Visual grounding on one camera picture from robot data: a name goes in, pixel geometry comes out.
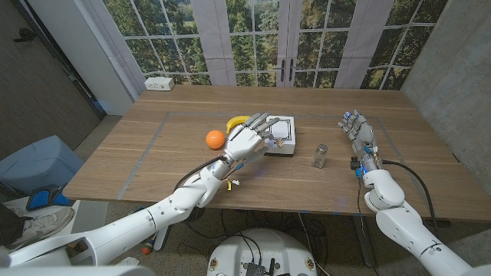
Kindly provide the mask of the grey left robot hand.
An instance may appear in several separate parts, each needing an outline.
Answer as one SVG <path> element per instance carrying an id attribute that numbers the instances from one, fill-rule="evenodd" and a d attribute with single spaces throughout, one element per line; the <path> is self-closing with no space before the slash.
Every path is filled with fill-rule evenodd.
<path id="1" fill-rule="evenodd" d="M 209 166 L 215 178 L 224 180 L 235 163 L 254 163 L 269 150 L 265 140 L 273 139 L 269 128 L 279 122 L 279 118 L 267 119 L 268 116 L 268 113 L 256 113 L 232 129 L 221 160 Z"/>

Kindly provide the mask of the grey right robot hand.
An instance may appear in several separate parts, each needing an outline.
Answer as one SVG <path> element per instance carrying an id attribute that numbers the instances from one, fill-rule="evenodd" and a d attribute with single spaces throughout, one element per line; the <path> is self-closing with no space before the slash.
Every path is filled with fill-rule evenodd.
<path id="1" fill-rule="evenodd" d="M 347 111 L 338 125 L 351 141 L 354 155 L 364 171 L 368 173 L 372 170 L 381 169 L 377 160 L 377 138 L 374 128 L 369 124 L 367 118 L 357 109 L 354 109 L 353 112 Z"/>

